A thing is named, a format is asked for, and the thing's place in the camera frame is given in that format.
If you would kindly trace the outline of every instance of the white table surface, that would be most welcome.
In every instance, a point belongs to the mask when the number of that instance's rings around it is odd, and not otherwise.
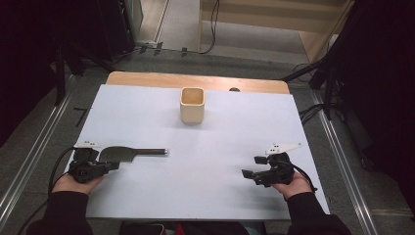
[[[136,157],[111,171],[92,192],[88,217],[138,219],[289,219],[282,195],[257,186],[241,169],[273,143],[301,143],[287,152],[318,188],[329,213],[292,95],[206,91],[205,119],[180,120],[180,89],[102,85],[78,142],[167,148],[167,157]]]

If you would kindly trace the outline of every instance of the wire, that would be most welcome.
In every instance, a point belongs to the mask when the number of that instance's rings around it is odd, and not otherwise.
[[[308,181],[308,183],[310,184],[311,191],[313,193],[315,193],[315,191],[317,191],[317,188],[315,188],[314,185],[312,184],[310,176],[308,176],[308,174],[303,169],[301,169],[300,167],[298,167],[298,166],[296,166],[292,163],[279,162],[278,164],[289,165],[289,166],[293,167],[294,169],[296,169]]]
[[[217,16],[219,15],[219,5],[220,5],[220,2],[219,2],[219,0],[217,0],[216,3],[213,6],[213,10],[211,11],[210,30],[211,30],[212,41],[211,41],[210,47],[205,52],[186,51],[186,53],[189,53],[189,54],[202,54],[203,55],[203,54],[209,53],[214,48],[214,45],[216,43],[216,25],[217,25]],[[139,52],[139,51],[141,51],[141,48],[143,48],[143,47],[137,47],[132,52],[123,54],[121,56],[126,56],[126,55],[130,55],[132,53],[135,53],[135,52]],[[159,48],[148,48],[147,47],[146,50],[157,50],[157,51],[169,51],[169,52],[183,53],[183,51],[180,51],[180,50],[162,49],[162,48],[159,49]]]
[[[311,106],[310,108],[304,111],[300,111],[299,115],[301,119],[301,124],[305,125],[310,119],[312,119],[322,109],[324,109],[324,105],[317,104],[317,105]]]
[[[216,10],[216,17],[214,19],[214,25],[213,25],[214,10]],[[219,0],[217,0],[216,3],[214,4],[213,10],[211,11],[211,16],[210,16],[210,30],[211,30],[211,36],[212,36],[210,47],[205,52],[201,52],[200,54],[209,53],[214,48],[214,43],[216,42],[216,23],[217,23],[218,15],[219,15]]]
[[[310,66],[312,69],[314,69],[314,67],[313,67],[310,63],[303,63],[303,64],[298,64],[298,65],[296,65],[296,66],[293,68],[293,72],[295,72],[295,71],[296,71],[296,68],[298,68],[299,66]],[[299,81],[301,81],[301,82],[307,82],[307,81],[301,80],[301,79],[300,79],[300,77],[297,77],[297,79],[298,79]]]
[[[49,179],[49,185],[48,185],[48,199],[47,200],[45,200],[45,202],[43,203],[43,204],[41,204],[37,209],[36,209],[36,211],[34,211],[34,213],[24,222],[24,224],[22,225],[22,227],[21,227],[21,229],[19,230],[19,232],[18,232],[18,235],[21,235],[21,234],[23,234],[23,231],[24,231],[24,229],[27,227],[27,225],[30,223],[30,221],[47,205],[47,203],[48,203],[48,200],[49,200],[49,197],[50,197],[50,195],[52,194],[52,189],[53,189],[53,187],[55,186],[55,184],[56,184],[56,182],[58,182],[58,180],[59,179],[61,179],[64,175],[66,175],[66,174],[68,174],[68,172],[65,172],[65,173],[63,173],[63,174],[61,174],[55,181],[54,181],[54,178],[55,178],[55,174],[56,174],[56,170],[57,170],[57,168],[58,168],[58,166],[59,166],[59,164],[60,164],[60,162],[61,162],[61,160],[62,160],[62,158],[65,156],[65,154],[67,153],[67,152],[69,152],[70,150],[75,150],[75,148],[73,148],[73,147],[70,147],[70,148],[67,148],[67,149],[65,149],[60,155],[59,155],[59,157],[57,158],[57,160],[56,160],[56,162],[55,162],[55,165],[54,165],[54,167],[53,167],[53,169],[52,169],[52,172],[51,172],[51,176],[50,176],[50,179]]]
[[[46,204],[48,203],[48,201],[46,200],[42,205],[40,205],[40,207],[38,207],[36,209],[36,211],[34,211],[34,213],[24,222],[24,224],[22,225],[21,229],[18,232],[18,235],[23,234],[23,230],[27,227],[28,223],[40,212],[40,210],[43,209],[43,207],[46,206]]]
[[[67,148],[67,149],[65,149],[60,155],[59,155],[59,157],[58,157],[58,159],[56,160],[56,162],[55,162],[55,165],[53,166],[53,169],[52,169],[52,173],[51,173],[51,176],[50,176],[50,178],[49,178],[49,186],[48,186],[48,196],[50,196],[51,195],[51,193],[52,193],[52,189],[53,189],[53,186],[54,186],[54,181],[53,181],[53,179],[54,179],[54,177],[55,177],[55,174],[56,174],[56,170],[58,169],[58,166],[59,166],[59,163],[61,162],[61,160],[62,160],[62,158],[65,156],[65,154],[67,153],[67,152],[69,152],[69,151],[71,151],[71,150],[74,150],[75,148],[73,148],[73,147],[69,147],[69,148]]]

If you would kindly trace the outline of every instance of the cable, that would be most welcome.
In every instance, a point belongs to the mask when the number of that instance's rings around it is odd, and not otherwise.
[[[22,225],[22,227],[21,227],[21,229],[19,230],[19,232],[18,232],[18,235],[21,235],[21,234],[23,234],[23,231],[24,231],[24,229],[27,227],[27,225],[30,223],[30,221],[47,205],[47,203],[48,203],[48,200],[49,200],[49,197],[50,197],[50,195],[52,194],[52,189],[53,189],[53,187],[55,186],[55,184],[56,184],[56,182],[58,182],[58,180],[59,179],[61,179],[64,175],[66,175],[67,174],[67,172],[65,172],[65,173],[63,173],[63,174],[61,174],[55,181],[53,180],[54,178],[55,178],[55,173],[56,173],[56,170],[57,170],[57,168],[58,168],[58,166],[59,166],[59,164],[60,164],[60,162],[61,162],[61,160],[62,160],[62,158],[65,156],[65,154],[67,153],[67,152],[69,152],[69,151],[71,151],[71,150],[75,150],[75,148],[73,148],[73,147],[70,147],[70,148],[67,148],[67,149],[65,149],[60,155],[59,155],[59,157],[57,158],[57,160],[56,160],[56,162],[55,162],[55,165],[54,165],[54,167],[53,167],[53,169],[52,169],[52,172],[51,172],[51,176],[50,176],[50,179],[49,179],[49,185],[48,185],[48,199],[47,200],[45,200],[45,202],[43,203],[43,204],[41,204],[37,209],[36,209],[36,211],[34,211],[34,213],[24,222],[24,224]]]
[[[300,111],[301,124],[305,125],[310,119],[312,119],[320,110],[324,109],[323,104],[313,105],[310,108]]]
[[[299,66],[310,66],[312,69],[314,69],[314,67],[312,66],[312,64],[310,64],[310,63],[303,63],[303,64],[298,64],[298,65],[296,65],[296,66],[293,68],[293,72],[295,72],[295,71],[296,71],[296,68],[297,68],[297,67],[299,67]],[[300,79],[300,77],[297,77],[297,80],[299,80],[299,81],[301,81],[301,82],[307,82],[307,81],[301,80],[301,79]]]
[[[282,165],[288,165],[288,166],[291,166],[291,167],[293,167],[294,169],[296,169],[302,176],[304,176],[304,178],[308,181],[308,183],[310,184],[310,188],[311,188],[311,191],[313,192],[313,193],[315,193],[315,191],[317,191],[317,188],[315,188],[314,187],[314,185],[312,184],[312,181],[311,181],[311,178],[310,178],[310,176],[308,176],[308,174],[303,170],[303,169],[301,169],[300,167],[298,167],[298,166],[296,166],[296,165],[294,165],[294,164],[292,164],[292,163],[284,163],[284,162],[280,162],[280,163],[278,163],[278,164],[282,164]]]
[[[214,26],[213,26],[213,15],[214,15],[215,9],[216,9],[216,17],[214,19]],[[211,16],[210,16],[210,30],[211,30],[211,36],[212,36],[210,47],[205,52],[201,52],[200,54],[209,53],[214,48],[214,43],[216,42],[216,23],[217,23],[218,15],[219,15],[219,0],[217,0],[216,3],[214,4],[213,10],[211,11]]]
[[[58,169],[58,166],[59,166],[59,163],[61,162],[61,160],[62,160],[62,158],[65,156],[65,154],[67,153],[67,152],[69,152],[69,151],[71,151],[71,150],[75,150],[75,148],[73,148],[73,147],[69,147],[69,148],[67,148],[67,149],[65,149],[60,155],[59,155],[59,157],[58,157],[58,159],[56,160],[56,162],[55,162],[55,165],[53,166],[53,169],[52,169],[52,172],[51,172],[51,176],[50,176],[50,178],[49,178],[49,186],[48,186],[48,197],[51,195],[51,193],[52,193],[52,189],[53,189],[53,186],[54,186],[54,181],[53,181],[53,179],[54,179],[54,177],[55,177],[55,173],[56,173],[56,170]]]
[[[23,234],[23,230],[27,227],[28,223],[40,212],[40,210],[43,209],[43,207],[46,206],[46,204],[48,203],[48,201],[46,200],[42,205],[40,205],[40,207],[38,207],[36,209],[36,211],[34,211],[34,213],[24,222],[24,224],[22,225],[21,229],[18,232],[18,235]]]

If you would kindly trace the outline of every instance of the aluminum rail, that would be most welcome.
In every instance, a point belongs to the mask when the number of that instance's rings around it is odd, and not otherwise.
[[[12,213],[13,208],[15,207],[19,197],[23,192],[24,186],[32,175],[34,168],[36,167],[43,151],[49,142],[50,137],[52,136],[59,120],[61,119],[70,100],[72,89],[76,83],[76,77],[71,75],[67,82],[67,96],[64,98],[61,105],[55,107],[51,115],[49,115],[45,125],[40,131],[40,134],[37,136],[37,139],[27,154],[27,157],[25,158],[21,168],[16,174],[15,179],[9,186],[9,189],[3,195],[0,203],[0,233],[6,225],[6,222]]]
[[[315,104],[323,104],[321,97],[315,91],[311,90],[311,96]],[[366,201],[357,185],[350,165],[348,164],[346,154],[343,151],[342,145],[336,134],[335,127],[330,120],[327,120],[323,111],[320,111],[319,115],[363,232],[366,235],[378,235],[378,230],[376,229],[372,215],[366,205]]]

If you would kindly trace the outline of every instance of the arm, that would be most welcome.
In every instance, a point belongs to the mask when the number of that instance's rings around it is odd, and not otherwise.
[[[292,225],[289,235],[349,235],[350,231],[334,214],[326,214],[311,192],[308,181],[295,173],[290,185],[272,185],[287,200]]]
[[[88,195],[103,177],[80,184],[72,176],[64,175],[53,188],[42,219],[29,225],[26,234],[92,235],[86,220]]]

